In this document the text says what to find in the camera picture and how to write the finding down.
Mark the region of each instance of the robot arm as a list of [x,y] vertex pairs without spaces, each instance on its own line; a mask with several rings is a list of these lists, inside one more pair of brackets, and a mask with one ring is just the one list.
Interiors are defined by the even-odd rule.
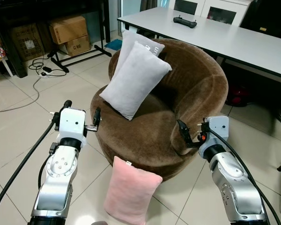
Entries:
[[46,162],[46,179],[39,192],[31,213],[29,225],[64,225],[72,197],[72,182],[77,174],[77,159],[81,148],[86,145],[87,131],[97,131],[100,109],[96,110],[94,124],[85,125],[85,111],[69,108],[65,104],[60,112],[54,113],[55,130],[59,130],[53,154]]
[[[181,126],[181,121],[178,123],[180,130],[185,130],[186,125]],[[222,195],[228,220],[234,225],[267,224],[260,194],[249,180],[247,172],[238,160],[225,150],[224,144],[209,132],[210,128],[227,140],[228,117],[208,117],[200,125],[202,130],[199,135],[200,142],[192,142],[189,138],[184,140],[188,141],[188,147],[199,145],[199,155],[209,162],[212,178]]]

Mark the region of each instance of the cardboard box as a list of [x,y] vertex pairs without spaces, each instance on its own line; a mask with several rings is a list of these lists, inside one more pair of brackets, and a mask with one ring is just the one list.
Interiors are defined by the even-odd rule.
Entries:
[[59,49],[64,53],[75,56],[90,50],[89,36],[79,37],[59,45]]
[[35,23],[12,28],[10,33],[23,61],[28,61],[45,54]]
[[53,20],[49,28],[53,42],[59,45],[88,34],[85,19],[81,15]]

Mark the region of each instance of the blue mat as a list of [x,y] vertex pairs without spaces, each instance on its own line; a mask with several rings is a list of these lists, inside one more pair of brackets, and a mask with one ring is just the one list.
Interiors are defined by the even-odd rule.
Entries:
[[105,45],[105,47],[117,51],[122,47],[122,41],[119,39],[115,39],[115,40],[111,41],[110,43],[107,43]]

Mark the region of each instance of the pink pillow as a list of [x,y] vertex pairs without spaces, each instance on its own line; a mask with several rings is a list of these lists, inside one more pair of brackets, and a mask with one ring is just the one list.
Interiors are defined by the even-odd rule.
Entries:
[[150,200],[163,178],[137,169],[115,156],[104,209],[133,225],[145,225]]

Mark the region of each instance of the power cord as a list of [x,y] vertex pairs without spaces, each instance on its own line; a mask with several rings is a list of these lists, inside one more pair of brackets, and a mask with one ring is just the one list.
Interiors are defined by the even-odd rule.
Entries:
[[33,154],[33,152],[39,146],[39,144],[43,141],[43,139],[46,137],[46,135],[50,132],[50,130],[52,129],[53,125],[54,125],[54,122],[52,121],[50,123],[50,125],[48,126],[48,128],[45,130],[45,132],[40,136],[38,141],[32,146],[32,148],[27,153],[27,155],[25,156],[23,161],[19,164],[18,168],[15,170],[14,174],[8,180],[8,182],[6,183],[5,187],[3,188],[3,190],[0,193],[0,202],[2,201],[4,195],[6,194],[7,190],[9,189],[10,185],[13,183],[13,181],[15,180],[15,178],[17,177],[17,175],[19,174],[19,172],[21,171],[23,166],[26,164],[26,162],[28,161],[30,156]]
[[33,100],[32,102],[29,102],[28,104],[22,105],[22,106],[20,106],[20,107],[16,107],[16,108],[12,108],[12,109],[1,110],[0,113],[2,113],[2,112],[7,112],[7,111],[11,111],[11,110],[15,110],[15,109],[21,109],[21,108],[23,108],[23,107],[26,107],[26,106],[31,105],[32,103],[36,102],[36,101],[38,100],[38,98],[39,98],[39,92],[38,92],[38,90],[36,89],[35,85],[36,85],[36,83],[37,83],[40,79],[41,79],[41,78],[38,78],[37,81],[35,81],[34,84],[33,84],[33,86],[32,86],[33,89],[37,92],[37,98],[36,98],[35,100]]
[[62,69],[50,69],[50,68],[48,68],[48,67],[47,67],[47,69],[49,69],[50,72],[52,72],[52,71],[62,71],[62,72],[64,72],[64,74],[62,74],[62,75],[51,75],[51,74],[46,74],[45,72],[42,72],[41,74],[39,74],[39,71],[40,71],[41,69],[46,68],[46,67],[44,66],[44,60],[48,60],[48,59],[50,58],[50,57],[47,57],[47,58],[44,57],[44,52],[43,52],[42,48],[41,48],[41,51],[42,51],[43,57],[42,57],[42,58],[39,58],[39,59],[34,59],[34,60],[32,61],[32,63],[31,63],[30,65],[28,65],[28,69],[35,70],[36,74],[37,74],[38,76],[40,76],[40,77],[37,79],[37,81],[35,81],[34,84],[32,85],[33,89],[37,92],[37,98],[36,98],[35,100],[33,100],[32,102],[30,102],[30,103],[28,103],[28,104],[25,104],[25,105],[22,105],[22,106],[20,106],[20,107],[16,107],[16,108],[12,108],[12,109],[6,109],[6,110],[1,110],[0,113],[2,113],[2,112],[7,112],[7,111],[11,111],[11,110],[15,110],[15,109],[21,109],[21,108],[24,108],[24,107],[29,106],[29,105],[31,105],[32,103],[36,102],[36,101],[39,99],[39,95],[40,95],[40,94],[39,94],[39,91],[36,89],[35,85],[36,85],[36,83],[37,83],[41,78],[45,78],[45,77],[49,77],[49,76],[51,76],[51,77],[58,77],[58,76],[65,76],[65,75],[67,75],[67,73],[66,73],[64,70],[62,70]]
[[[213,131],[212,129],[208,129],[208,131],[210,131],[212,134],[214,134],[218,139],[220,139],[230,150],[231,152],[233,153],[233,155],[238,159],[239,163],[242,165],[242,167],[244,168],[244,170],[247,172],[248,174],[248,178],[249,180],[251,181],[251,183],[253,184],[253,186],[257,189],[257,191],[259,192],[260,196],[262,197],[262,199],[266,202],[266,204],[268,205],[270,211],[272,212],[276,222],[278,225],[281,225],[281,221],[279,220],[278,218],[278,215],[275,211],[275,209],[272,207],[271,203],[269,202],[269,200],[267,199],[267,197],[264,195],[264,193],[260,190],[260,188],[258,187],[258,185],[256,184],[251,172],[249,171],[248,167],[245,165],[245,163],[243,162],[243,160],[240,158],[240,156],[236,153],[236,151],[233,149],[233,147],[228,143],[226,142],[219,134],[217,134],[215,131]],[[266,220],[267,220],[267,223],[270,224],[269,222],[269,219],[268,219],[268,216],[267,216],[267,213],[266,213],[266,208],[264,206],[264,203],[263,201],[261,201],[262,203],[262,207],[265,211],[265,216],[266,216]]]

